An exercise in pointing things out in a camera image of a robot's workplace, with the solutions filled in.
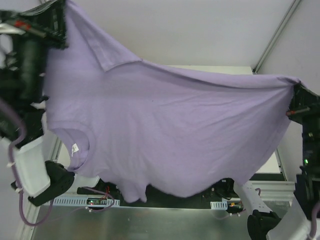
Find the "purple t shirt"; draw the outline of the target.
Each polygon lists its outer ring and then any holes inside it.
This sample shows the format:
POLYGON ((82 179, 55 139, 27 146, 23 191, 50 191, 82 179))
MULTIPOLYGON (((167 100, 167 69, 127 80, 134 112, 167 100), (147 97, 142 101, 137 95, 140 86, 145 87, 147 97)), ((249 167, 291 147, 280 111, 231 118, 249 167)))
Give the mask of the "purple t shirt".
POLYGON ((246 183, 276 150, 296 77, 234 75, 141 59, 66 2, 68 48, 48 55, 48 128, 69 170, 146 201, 190 197, 224 178, 246 183))

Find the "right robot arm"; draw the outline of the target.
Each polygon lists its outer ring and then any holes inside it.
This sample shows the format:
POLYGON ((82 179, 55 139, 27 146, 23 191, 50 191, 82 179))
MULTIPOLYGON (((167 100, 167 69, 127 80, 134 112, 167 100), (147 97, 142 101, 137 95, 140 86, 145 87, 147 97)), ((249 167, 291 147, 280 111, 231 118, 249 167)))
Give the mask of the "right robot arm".
POLYGON ((278 216, 248 181, 225 184, 230 197, 239 198, 247 214, 251 240, 318 240, 320 238, 320 97, 301 83, 294 87, 286 116, 302 126, 302 165, 292 194, 284 198, 285 212, 278 216))

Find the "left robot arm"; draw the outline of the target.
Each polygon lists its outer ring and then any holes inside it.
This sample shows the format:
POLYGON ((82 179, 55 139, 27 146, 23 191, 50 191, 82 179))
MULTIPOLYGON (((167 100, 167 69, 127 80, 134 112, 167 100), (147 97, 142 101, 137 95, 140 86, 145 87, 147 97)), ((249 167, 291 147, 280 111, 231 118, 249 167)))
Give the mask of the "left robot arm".
POLYGON ((97 176, 77 174, 44 161, 42 117, 35 104, 48 101, 48 128, 71 129, 78 146, 94 145, 87 126, 88 103, 80 99, 101 75, 95 52, 84 35, 90 22, 71 0, 50 0, 31 10, 1 10, 0 32, 12 39, 0 70, 0 135, 8 140, 12 188, 40 206, 72 188, 105 191, 97 176))

